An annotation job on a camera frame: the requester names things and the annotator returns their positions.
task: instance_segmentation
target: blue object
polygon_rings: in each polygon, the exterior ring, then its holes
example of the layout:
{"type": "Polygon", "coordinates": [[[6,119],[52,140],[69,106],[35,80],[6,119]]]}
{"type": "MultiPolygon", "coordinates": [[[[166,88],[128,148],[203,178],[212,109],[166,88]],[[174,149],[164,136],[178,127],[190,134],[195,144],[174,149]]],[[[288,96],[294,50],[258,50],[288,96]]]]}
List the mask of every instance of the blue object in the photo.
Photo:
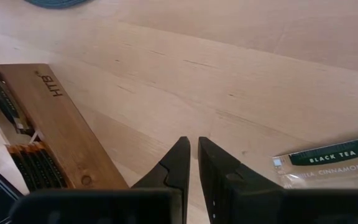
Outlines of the blue object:
{"type": "Polygon", "coordinates": [[[26,0],[36,6],[47,9],[63,9],[89,0],[26,0]]]}

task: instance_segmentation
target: wood knot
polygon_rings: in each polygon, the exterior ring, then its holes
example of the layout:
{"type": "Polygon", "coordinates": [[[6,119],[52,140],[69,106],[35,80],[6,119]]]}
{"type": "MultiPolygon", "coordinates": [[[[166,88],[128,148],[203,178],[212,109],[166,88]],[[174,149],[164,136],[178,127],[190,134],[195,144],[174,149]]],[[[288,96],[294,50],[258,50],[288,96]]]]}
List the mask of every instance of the wood knot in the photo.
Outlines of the wood knot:
{"type": "Polygon", "coordinates": [[[92,183],[92,178],[88,175],[84,175],[81,179],[81,183],[85,186],[89,185],[92,183]]]}

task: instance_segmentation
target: wooden box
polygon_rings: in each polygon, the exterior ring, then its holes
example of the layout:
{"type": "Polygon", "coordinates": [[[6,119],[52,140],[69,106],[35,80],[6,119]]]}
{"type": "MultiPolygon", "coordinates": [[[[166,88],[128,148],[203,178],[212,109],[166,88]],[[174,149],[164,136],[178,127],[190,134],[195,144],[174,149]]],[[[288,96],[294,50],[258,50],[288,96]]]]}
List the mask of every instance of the wooden box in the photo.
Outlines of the wooden box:
{"type": "MultiPolygon", "coordinates": [[[[0,65],[0,76],[72,188],[128,188],[48,65],[0,65]]],[[[9,142],[17,140],[12,130],[0,130],[9,142]]]]}

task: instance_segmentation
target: light wood surface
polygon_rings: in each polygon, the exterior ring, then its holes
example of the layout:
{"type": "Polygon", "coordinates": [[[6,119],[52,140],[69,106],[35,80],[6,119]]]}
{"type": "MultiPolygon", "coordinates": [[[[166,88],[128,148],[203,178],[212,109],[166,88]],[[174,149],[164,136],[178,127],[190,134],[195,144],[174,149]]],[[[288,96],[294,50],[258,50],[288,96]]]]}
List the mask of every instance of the light wood surface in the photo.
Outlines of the light wood surface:
{"type": "Polygon", "coordinates": [[[198,136],[271,157],[358,138],[358,1],[0,0],[0,63],[48,63],[129,185],[180,136],[189,223],[208,223],[198,136]]]}
{"type": "Polygon", "coordinates": [[[76,189],[127,189],[56,76],[46,64],[0,65],[12,95],[76,189]]]}

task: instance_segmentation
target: htb logo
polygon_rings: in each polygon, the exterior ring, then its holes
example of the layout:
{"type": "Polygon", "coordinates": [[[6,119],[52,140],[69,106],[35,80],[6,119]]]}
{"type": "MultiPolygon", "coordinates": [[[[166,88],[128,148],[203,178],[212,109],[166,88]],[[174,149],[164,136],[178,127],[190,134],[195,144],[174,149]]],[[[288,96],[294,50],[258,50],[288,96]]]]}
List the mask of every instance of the htb logo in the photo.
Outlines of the htb logo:
{"type": "Polygon", "coordinates": [[[49,92],[52,92],[52,96],[63,96],[61,90],[56,85],[55,81],[49,75],[41,75],[38,71],[35,71],[35,74],[42,79],[42,81],[47,86],[49,92]]]}

